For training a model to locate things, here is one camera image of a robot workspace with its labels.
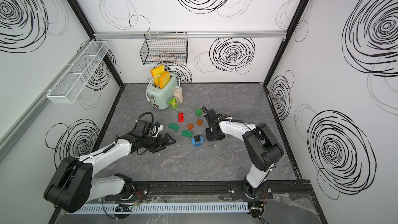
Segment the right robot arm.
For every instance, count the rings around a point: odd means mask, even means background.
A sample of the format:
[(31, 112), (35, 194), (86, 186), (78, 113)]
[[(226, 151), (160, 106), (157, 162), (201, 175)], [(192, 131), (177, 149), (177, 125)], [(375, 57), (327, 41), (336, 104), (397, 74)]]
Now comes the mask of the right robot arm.
[(231, 135), (244, 142), (252, 166), (244, 179), (243, 188), (252, 199), (260, 195), (269, 172), (284, 156), (281, 144), (268, 125), (262, 122), (248, 124), (229, 115), (217, 114), (204, 106), (202, 112), (208, 123), (205, 129), (207, 141), (221, 141), (226, 135)]

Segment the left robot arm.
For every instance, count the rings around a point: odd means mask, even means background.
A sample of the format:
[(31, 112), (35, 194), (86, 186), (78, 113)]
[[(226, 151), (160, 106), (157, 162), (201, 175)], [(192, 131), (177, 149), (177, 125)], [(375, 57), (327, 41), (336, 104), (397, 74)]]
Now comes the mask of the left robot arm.
[(142, 196), (130, 177), (116, 173), (106, 178), (95, 175), (113, 162), (144, 149), (157, 153), (176, 143), (168, 133), (161, 134), (163, 125), (153, 119), (152, 112), (141, 114), (131, 131), (115, 136), (114, 141), (90, 154), (64, 158), (44, 191), (44, 199), (68, 213), (74, 213), (87, 202), (107, 196), (117, 196), (123, 201), (135, 194)]

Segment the black square lego brick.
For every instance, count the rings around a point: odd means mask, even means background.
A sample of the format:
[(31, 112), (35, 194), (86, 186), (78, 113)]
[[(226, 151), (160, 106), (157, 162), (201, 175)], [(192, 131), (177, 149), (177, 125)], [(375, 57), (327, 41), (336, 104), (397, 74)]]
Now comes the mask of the black square lego brick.
[(200, 143), (201, 142), (201, 137), (199, 135), (196, 135), (194, 137), (195, 143)]

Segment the light blue long lego brick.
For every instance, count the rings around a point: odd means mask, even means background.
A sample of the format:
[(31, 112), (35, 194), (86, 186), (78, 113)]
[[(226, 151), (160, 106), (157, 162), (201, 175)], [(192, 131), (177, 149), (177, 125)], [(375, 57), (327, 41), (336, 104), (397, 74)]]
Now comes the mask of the light blue long lego brick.
[(204, 143), (204, 139), (203, 139), (203, 137), (202, 136), (200, 136), (201, 137), (201, 142), (200, 143), (195, 143), (195, 140), (194, 140), (194, 137), (192, 138), (192, 144), (195, 146), (195, 147), (199, 147), (199, 146), (201, 146), (203, 143)]

